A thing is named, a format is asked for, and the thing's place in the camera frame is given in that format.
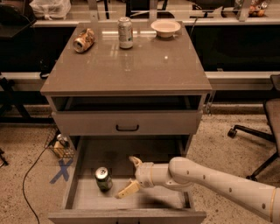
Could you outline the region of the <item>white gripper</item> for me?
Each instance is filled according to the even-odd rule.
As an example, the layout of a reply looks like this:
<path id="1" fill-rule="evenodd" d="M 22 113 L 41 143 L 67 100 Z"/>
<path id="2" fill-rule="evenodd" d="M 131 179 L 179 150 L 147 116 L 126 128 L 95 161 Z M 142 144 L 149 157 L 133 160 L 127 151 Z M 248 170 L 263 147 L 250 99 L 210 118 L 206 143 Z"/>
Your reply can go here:
<path id="1" fill-rule="evenodd" d="M 141 159 L 134 156 L 129 156 L 129 161 L 133 163 L 136 168 L 136 180 L 130 180 L 129 183 L 121 189 L 117 194 L 117 199 L 123 199 L 136 193 L 143 188 L 152 188 L 154 186 L 151 178 L 152 162 L 143 163 Z"/>

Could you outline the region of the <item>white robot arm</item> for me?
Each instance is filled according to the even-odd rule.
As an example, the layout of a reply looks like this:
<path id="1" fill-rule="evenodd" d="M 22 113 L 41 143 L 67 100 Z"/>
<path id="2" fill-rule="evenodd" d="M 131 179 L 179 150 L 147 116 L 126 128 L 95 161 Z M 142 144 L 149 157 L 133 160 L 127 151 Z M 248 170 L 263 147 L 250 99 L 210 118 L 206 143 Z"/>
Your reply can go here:
<path id="1" fill-rule="evenodd" d="M 135 178 L 116 197 L 122 199 L 142 188 L 162 186 L 183 192 L 192 183 L 204 186 L 233 201 L 272 224 L 280 224 L 280 189 L 272 185 L 216 171 L 185 157 L 174 157 L 167 164 L 143 162 L 131 156 Z"/>

